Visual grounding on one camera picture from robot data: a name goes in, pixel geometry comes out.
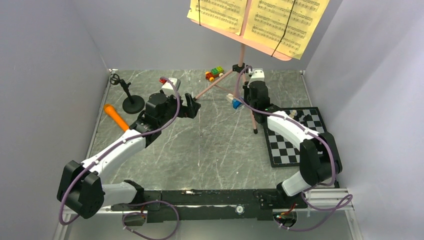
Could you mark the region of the pink music stand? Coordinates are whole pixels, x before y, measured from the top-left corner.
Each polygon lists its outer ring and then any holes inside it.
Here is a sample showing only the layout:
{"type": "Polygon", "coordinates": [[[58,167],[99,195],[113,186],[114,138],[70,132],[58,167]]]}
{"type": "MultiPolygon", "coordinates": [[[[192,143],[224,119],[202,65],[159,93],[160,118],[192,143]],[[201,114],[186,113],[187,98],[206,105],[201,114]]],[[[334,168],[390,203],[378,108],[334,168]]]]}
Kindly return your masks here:
{"type": "Polygon", "coordinates": [[[246,10],[245,10],[244,20],[243,20],[243,25],[242,25],[242,30],[241,30],[240,35],[236,35],[234,33],[229,33],[229,32],[226,32],[224,30],[208,26],[206,24],[199,25],[196,21],[191,20],[192,22],[198,24],[199,26],[210,29],[210,30],[212,30],[216,33],[219,33],[223,36],[226,36],[230,39],[233,39],[233,40],[235,40],[235,41],[237,41],[241,44],[238,63],[233,65],[232,69],[229,71],[230,73],[239,73],[239,74],[242,74],[242,75],[246,74],[246,71],[244,70],[244,67],[246,66],[246,63],[244,62],[246,47],[251,47],[253,49],[256,49],[256,50],[258,50],[258,51],[260,51],[264,54],[267,54],[267,55],[269,55],[273,58],[276,58],[278,60],[281,60],[281,61],[289,61],[291,59],[294,59],[294,58],[291,58],[291,57],[284,55],[282,53],[279,53],[279,52],[276,53],[275,55],[271,55],[271,49],[269,47],[266,47],[266,46],[264,46],[260,43],[257,43],[257,42],[251,41],[251,40],[247,40],[247,39],[244,38],[244,32],[245,32],[245,28],[246,28],[246,25],[247,25],[247,18],[248,18],[251,3],[252,3],[252,0],[247,0],[247,6],[246,6],[246,10]]]}

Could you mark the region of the black microphone stand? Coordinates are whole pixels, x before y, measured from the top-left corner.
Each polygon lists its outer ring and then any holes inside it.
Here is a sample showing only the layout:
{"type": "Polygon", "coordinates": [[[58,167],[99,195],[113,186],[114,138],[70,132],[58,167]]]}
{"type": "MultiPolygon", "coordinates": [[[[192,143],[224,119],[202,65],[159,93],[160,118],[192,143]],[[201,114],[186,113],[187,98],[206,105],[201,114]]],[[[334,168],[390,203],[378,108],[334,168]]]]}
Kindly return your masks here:
{"type": "Polygon", "coordinates": [[[141,112],[145,107],[145,100],[139,95],[132,95],[129,91],[129,87],[131,85],[130,82],[126,82],[124,79],[120,78],[120,76],[114,73],[109,82],[111,85],[120,85],[127,95],[127,97],[122,102],[122,109],[127,114],[137,114],[141,112]]]}

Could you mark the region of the orange toy microphone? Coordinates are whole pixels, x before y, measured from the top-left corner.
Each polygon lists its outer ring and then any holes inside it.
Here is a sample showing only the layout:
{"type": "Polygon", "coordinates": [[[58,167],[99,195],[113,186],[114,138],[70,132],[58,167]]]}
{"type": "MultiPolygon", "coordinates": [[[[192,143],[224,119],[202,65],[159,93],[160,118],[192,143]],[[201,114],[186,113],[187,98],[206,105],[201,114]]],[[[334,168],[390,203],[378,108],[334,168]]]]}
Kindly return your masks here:
{"type": "Polygon", "coordinates": [[[116,109],[111,104],[105,104],[103,111],[125,132],[130,129],[126,121],[118,114],[116,109]]]}

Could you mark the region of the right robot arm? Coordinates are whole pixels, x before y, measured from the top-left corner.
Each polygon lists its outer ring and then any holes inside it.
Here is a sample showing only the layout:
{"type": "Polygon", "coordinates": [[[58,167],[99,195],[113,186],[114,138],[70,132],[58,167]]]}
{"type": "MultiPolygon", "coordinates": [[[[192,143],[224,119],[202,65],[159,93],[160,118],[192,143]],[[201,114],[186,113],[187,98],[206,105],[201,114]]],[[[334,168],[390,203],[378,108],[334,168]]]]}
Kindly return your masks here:
{"type": "Polygon", "coordinates": [[[256,122],[289,141],[300,154],[298,172],[278,184],[282,190],[275,195],[277,204],[288,208],[295,195],[318,185],[331,186],[342,170],[334,136],[304,126],[272,104],[264,81],[246,82],[243,90],[244,104],[256,122]]]}

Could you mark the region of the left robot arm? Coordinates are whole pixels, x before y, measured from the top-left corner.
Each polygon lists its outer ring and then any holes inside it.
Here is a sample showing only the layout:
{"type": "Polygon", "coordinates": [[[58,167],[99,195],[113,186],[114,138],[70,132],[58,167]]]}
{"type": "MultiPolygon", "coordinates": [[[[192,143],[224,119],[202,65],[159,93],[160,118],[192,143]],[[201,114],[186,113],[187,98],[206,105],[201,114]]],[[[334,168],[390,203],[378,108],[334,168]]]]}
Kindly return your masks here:
{"type": "Polygon", "coordinates": [[[102,178],[151,145],[176,118],[194,119],[201,104],[189,93],[184,96],[185,99],[162,92],[152,94],[145,109],[120,138],[80,163],[68,162],[56,196],[60,209],[68,207],[84,219],[91,218],[105,206],[125,204],[131,210],[139,209],[146,201],[141,185],[132,180],[104,184],[102,178]]]}

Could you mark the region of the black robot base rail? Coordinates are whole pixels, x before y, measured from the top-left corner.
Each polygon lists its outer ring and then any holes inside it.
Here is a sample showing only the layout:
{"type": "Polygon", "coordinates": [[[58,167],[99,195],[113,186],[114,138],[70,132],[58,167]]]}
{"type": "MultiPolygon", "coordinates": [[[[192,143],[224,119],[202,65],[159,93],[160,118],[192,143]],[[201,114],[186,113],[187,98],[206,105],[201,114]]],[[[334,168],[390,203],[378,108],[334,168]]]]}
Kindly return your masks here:
{"type": "Polygon", "coordinates": [[[282,197],[275,188],[262,189],[208,189],[208,190],[146,190],[142,199],[147,206],[117,203],[114,212],[144,210],[148,223],[175,220],[232,220],[256,219],[272,221],[274,216],[289,210],[306,209],[300,194],[282,197]]]}

